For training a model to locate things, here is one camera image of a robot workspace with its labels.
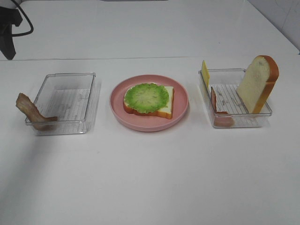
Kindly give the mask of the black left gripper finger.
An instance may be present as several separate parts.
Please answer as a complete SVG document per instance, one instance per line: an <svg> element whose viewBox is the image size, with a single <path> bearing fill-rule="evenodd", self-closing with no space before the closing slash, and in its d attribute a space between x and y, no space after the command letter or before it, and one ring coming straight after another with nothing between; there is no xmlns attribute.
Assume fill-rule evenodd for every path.
<svg viewBox="0 0 300 225"><path fill-rule="evenodd" d="M0 50L8 60L12 60L16 54L11 34L0 35Z"/></svg>

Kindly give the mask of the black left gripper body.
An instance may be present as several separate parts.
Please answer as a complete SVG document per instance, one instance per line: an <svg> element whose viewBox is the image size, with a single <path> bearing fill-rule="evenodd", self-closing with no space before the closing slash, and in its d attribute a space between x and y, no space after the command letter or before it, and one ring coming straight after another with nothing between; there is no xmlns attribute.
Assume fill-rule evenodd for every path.
<svg viewBox="0 0 300 225"><path fill-rule="evenodd" d="M21 24L21 14L18 9L0 7L0 34L11 28L11 25L18 27Z"/></svg>

